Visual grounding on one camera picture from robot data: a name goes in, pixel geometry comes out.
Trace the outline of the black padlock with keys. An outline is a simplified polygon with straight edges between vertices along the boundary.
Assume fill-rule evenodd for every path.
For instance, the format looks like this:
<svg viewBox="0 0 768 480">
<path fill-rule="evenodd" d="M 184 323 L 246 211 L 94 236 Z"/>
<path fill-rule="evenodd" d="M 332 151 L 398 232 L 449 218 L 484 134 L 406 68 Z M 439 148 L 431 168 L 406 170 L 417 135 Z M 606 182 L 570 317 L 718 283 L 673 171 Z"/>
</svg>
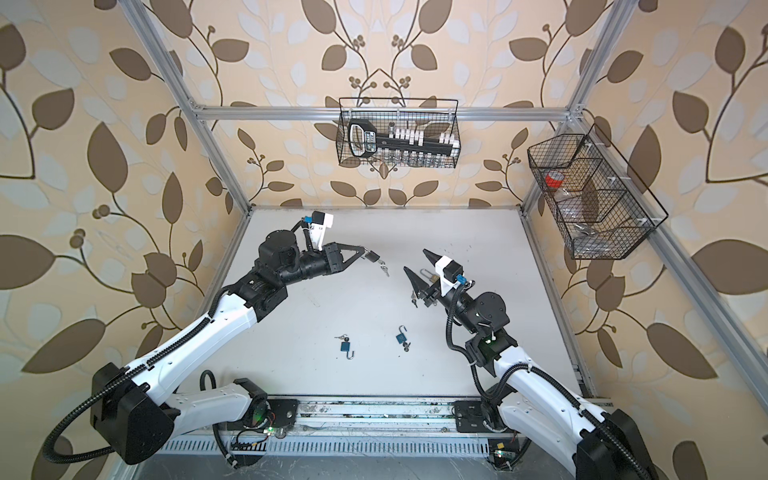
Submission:
<svg viewBox="0 0 768 480">
<path fill-rule="evenodd" d="M 381 256 L 378 255 L 376 252 L 372 250 L 367 250 L 364 257 L 371 263 L 378 265 L 379 268 L 384 272 L 384 274 L 387 277 L 390 276 L 388 266 L 386 265 L 385 261 L 381 258 Z"/>
</svg>

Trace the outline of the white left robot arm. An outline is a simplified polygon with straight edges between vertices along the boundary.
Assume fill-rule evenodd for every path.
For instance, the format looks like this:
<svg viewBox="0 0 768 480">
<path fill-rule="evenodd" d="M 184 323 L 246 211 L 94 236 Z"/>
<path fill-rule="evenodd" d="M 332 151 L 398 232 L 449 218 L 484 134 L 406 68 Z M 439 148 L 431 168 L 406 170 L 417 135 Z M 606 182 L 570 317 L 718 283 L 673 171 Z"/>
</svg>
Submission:
<svg viewBox="0 0 768 480">
<path fill-rule="evenodd" d="M 92 426 L 126 464 L 135 465 L 179 435 L 253 418 L 267 395 L 246 378 L 194 394 L 176 390 L 214 353 L 286 300 L 289 285 L 340 273 L 365 253 L 362 246 L 337 242 L 309 243 L 300 250 L 294 232 L 271 232 L 251 270 L 223 287 L 204 315 L 126 371 L 108 365 L 97 372 L 95 388 L 114 380 L 120 384 L 92 407 Z"/>
</svg>

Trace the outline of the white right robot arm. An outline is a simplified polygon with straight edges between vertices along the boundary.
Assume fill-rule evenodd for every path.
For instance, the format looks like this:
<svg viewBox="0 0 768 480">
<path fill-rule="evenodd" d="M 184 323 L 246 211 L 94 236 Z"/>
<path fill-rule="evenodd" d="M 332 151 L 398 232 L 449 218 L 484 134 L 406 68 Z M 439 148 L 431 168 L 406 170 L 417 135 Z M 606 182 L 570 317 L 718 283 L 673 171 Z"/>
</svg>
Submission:
<svg viewBox="0 0 768 480">
<path fill-rule="evenodd" d="M 546 372 L 506 330 L 506 304 L 496 292 L 469 294 L 472 281 L 447 256 L 426 250 L 436 280 L 404 270 L 413 303 L 446 312 L 447 347 L 461 354 L 476 376 L 484 369 L 497 382 L 476 388 L 489 409 L 485 426 L 522 434 L 576 479 L 656 479 L 659 473 L 636 422 L 578 395 Z"/>
</svg>

